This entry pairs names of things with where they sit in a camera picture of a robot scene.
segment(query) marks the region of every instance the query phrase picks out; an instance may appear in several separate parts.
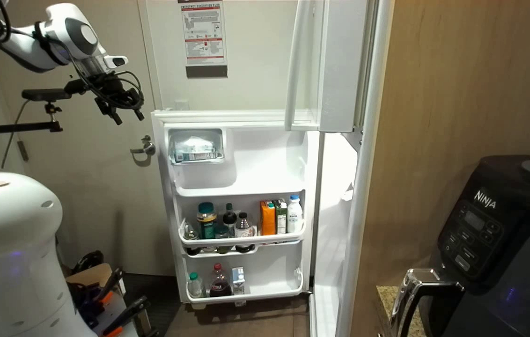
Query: white refrigerator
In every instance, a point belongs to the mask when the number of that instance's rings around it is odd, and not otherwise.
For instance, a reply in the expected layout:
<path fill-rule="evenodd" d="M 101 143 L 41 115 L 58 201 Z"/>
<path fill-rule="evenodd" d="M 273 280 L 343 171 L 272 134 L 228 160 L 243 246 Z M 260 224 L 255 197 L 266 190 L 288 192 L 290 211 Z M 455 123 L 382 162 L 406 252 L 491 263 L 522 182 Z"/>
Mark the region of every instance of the white refrigerator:
<path fill-rule="evenodd" d="M 183 304 L 309 295 L 311 336 L 350 336 L 391 12 L 391 0 L 298 0 L 286 108 L 152 113 Z M 290 196 L 300 197 L 301 227 L 264 237 L 260 203 Z M 187 237 L 202 203 L 217 216 L 230 203 L 257 237 Z M 195 297 L 189 274 L 208 289 L 215 265 L 228 282 L 243 269 L 245 291 Z"/>

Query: open refrigerator door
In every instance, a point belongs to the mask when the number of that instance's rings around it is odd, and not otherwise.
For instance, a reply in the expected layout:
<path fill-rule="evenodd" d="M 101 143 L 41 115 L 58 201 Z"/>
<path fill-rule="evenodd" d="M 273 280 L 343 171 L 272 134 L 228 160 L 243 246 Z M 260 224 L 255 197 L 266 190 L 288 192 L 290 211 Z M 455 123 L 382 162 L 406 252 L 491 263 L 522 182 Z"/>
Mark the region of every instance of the open refrigerator door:
<path fill-rule="evenodd" d="M 257 111 L 204 115 L 152 115 L 180 300 L 240 306 L 309 293 L 318 134 L 262 128 Z M 290 199 L 300 226 L 268 220 L 266 209 L 283 216 Z"/>

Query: black air fryer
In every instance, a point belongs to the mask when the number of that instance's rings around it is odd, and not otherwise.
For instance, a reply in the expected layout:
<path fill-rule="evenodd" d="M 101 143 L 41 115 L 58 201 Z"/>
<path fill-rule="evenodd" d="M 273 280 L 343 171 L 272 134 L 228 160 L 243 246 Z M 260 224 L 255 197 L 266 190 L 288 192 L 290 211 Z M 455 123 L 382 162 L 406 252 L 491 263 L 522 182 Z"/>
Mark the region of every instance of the black air fryer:
<path fill-rule="evenodd" d="M 419 306 L 429 337 L 530 337 L 530 158 L 485 158 L 438 237 L 440 265 L 408 270 L 391 312 L 408 336 Z"/>

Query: floor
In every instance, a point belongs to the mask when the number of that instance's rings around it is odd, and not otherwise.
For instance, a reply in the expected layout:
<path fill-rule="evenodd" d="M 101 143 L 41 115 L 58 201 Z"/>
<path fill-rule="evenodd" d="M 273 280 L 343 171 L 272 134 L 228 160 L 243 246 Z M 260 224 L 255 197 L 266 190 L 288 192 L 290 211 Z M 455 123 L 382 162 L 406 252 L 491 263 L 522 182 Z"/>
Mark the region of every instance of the floor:
<path fill-rule="evenodd" d="M 127 304 L 148 297 L 152 327 L 167 337 L 307 337 L 307 297 L 249 302 L 243 308 L 180 306 L 174 278 L 125 276 Z"/>

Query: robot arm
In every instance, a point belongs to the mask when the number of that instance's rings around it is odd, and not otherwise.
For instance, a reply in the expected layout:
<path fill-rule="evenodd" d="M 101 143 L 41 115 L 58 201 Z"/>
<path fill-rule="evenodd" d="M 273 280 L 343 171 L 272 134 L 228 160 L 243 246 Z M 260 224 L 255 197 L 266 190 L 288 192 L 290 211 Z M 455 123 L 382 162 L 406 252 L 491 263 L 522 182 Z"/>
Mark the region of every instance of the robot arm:
<path fill-rule="evenodd" d="M 125 74 L 131 80 L 114 74 L 127 65 L 127 59 L 105 53 L 92 25 L 77 7 L 49 7 L 45 12 L 47 21 L 15 29 L 9 25 L 6 5 L 7 0 L 0 0 L 0 50 L 4 53 L 22 68 L 37 74 L 73 65 L 80 78 L 60 91 L 60 96 L 54 91 L 43 93 L 45 102 L 52 94 L 62 98 L 62 94 L 73 96 L 92 91 L 101 113 L 109 115 L 116 124 L 122 124 L 116 109 L 129 109 L 142 121 L 139 109 L 144 100 L 137 78 L 129 72 Z"/>

